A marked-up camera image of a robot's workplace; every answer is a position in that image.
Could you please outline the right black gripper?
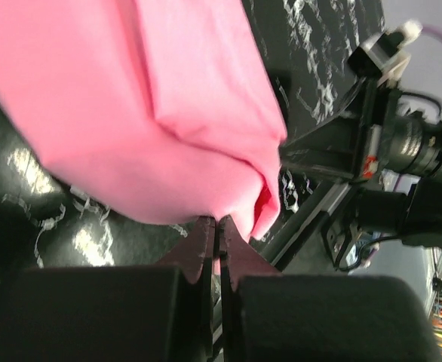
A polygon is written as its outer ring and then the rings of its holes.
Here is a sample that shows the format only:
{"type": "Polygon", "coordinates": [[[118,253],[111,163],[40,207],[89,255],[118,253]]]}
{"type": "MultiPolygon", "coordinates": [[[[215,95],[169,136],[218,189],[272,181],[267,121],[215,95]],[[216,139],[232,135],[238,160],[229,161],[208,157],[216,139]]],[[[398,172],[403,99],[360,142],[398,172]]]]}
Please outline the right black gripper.
{"type": "Polygon", "coordinates": [[[442,118],[431,123],[421,109],[401,114],[403,97],[427,101],[442,113],[442,101],[431,95],[398,88],[376,94],[375,81],[358,81],[331,118],[280,147],[282,166],[318,177],[359,177],[370,125],[377,124],[380,167],[442,184],[442,118]]]}

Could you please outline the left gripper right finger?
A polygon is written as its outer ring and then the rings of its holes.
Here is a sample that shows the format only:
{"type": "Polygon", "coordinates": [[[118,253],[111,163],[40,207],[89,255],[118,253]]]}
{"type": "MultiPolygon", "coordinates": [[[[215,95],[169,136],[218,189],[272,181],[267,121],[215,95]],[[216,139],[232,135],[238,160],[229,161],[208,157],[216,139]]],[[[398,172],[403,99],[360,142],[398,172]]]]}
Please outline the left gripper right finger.
{"type": "Polygon", "coordinates": [[[422,303],[386,276],[284,275],[219,224],[227,361],[439,361],[422,303]]]}

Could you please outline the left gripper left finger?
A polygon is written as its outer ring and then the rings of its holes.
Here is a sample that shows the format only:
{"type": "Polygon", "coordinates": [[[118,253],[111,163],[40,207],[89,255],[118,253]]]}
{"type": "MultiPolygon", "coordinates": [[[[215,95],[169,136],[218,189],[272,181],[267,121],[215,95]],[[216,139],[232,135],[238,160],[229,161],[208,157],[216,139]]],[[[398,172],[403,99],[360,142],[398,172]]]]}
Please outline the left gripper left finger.
{"type": "Polygon", "coordinates": [[[205,361],[216,223],[153,265],[26,269],[0,283],[0,361],[205,361]]]}

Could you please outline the pink t shirt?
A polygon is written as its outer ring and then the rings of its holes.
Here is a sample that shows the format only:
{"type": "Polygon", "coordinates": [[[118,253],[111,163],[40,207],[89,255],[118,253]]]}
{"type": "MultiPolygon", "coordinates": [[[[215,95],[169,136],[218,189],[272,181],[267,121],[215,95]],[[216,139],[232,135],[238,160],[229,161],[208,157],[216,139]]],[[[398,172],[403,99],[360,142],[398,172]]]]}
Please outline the pink t shirt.
{"type": "Polygon", "coordinates": [[[40,164],[140,222],[280,212],[284,119],[240,1],[0,1],[0,106],[40,164]]]}

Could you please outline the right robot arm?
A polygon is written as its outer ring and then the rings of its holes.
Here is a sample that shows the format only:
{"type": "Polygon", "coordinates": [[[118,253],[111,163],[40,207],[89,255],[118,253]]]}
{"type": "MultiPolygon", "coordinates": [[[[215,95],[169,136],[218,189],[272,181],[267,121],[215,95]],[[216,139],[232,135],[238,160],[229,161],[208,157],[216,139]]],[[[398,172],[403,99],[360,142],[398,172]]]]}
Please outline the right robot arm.
{"type": "Polygon", "coordinates": [[[406,95],[357,82],[332,118],[281,147],[281,160],[294,173],[352,184],[363,229],[442,249],[442,121],[401,114],[406,95]]]}

